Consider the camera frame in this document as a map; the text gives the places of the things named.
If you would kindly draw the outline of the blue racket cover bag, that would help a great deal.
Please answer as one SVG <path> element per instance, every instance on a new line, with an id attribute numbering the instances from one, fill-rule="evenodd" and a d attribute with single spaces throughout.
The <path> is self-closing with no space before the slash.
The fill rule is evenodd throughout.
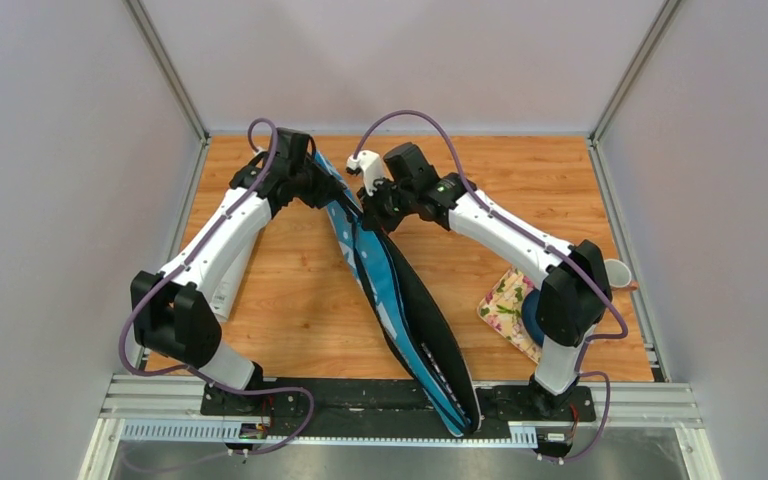
<path id="1" fill-rule="evenodd" d="M 359 202 L 338 170 L 320 153 L 314 162 L 334 181 L 325 211 L 388 348 L 419 383 L 448 432 L 455 437 L 474 434 L 481 426 L 477 394 L 441 309 L 389 236 L 362 227 Z"/>

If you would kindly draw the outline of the white shuttlecock tube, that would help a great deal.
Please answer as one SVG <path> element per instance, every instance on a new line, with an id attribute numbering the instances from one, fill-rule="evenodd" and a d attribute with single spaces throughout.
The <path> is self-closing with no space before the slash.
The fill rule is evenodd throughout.
<path id="1" fill-rule="evenodd" d="M 230 318 L 254 245 L 255 241 L 252 240 L 242 248 L 214 291 L 210 306 L 220 323 L 225 323 Z"/>

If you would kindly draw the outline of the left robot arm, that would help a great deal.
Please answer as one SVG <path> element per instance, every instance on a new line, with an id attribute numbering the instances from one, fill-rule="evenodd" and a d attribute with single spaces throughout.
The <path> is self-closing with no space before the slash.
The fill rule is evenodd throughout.
<path id="1" fill-rule="evenodd" d="M 210 302 L 236 259 L 282 208 L 296 199 L 323 208 L 340 191 L 339 179 L 318 162 L 310 134 L 274 130 L 268 150 L 234 174 L 191 242 L 158 272 L 141 271 L 132 280 L 128 324 L 135 341 L 227 390 L 240 414 L 259 411 L 266 390 L 253 379 L 258 366 L 223 341 Z"/>

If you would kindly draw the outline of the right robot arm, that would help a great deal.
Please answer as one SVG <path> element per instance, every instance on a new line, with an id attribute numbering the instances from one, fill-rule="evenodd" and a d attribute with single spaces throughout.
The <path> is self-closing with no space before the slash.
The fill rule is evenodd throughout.
<path id="1" fill-rule="evenodd" d="M 511 216 L 462 171 L 439 175 L 411 142 L 385 155 L 360 150 L 348 158 L 347 170 L 363 179 L 359 197 L 372 226 L 392 232 L 417 215 L 478 242 L 532 282 L 543 342 L 530 404 L 545 419 L 565 411 L 585 340 L 612 303 L 600 248 L 589 240 L 572 244 Z"/>

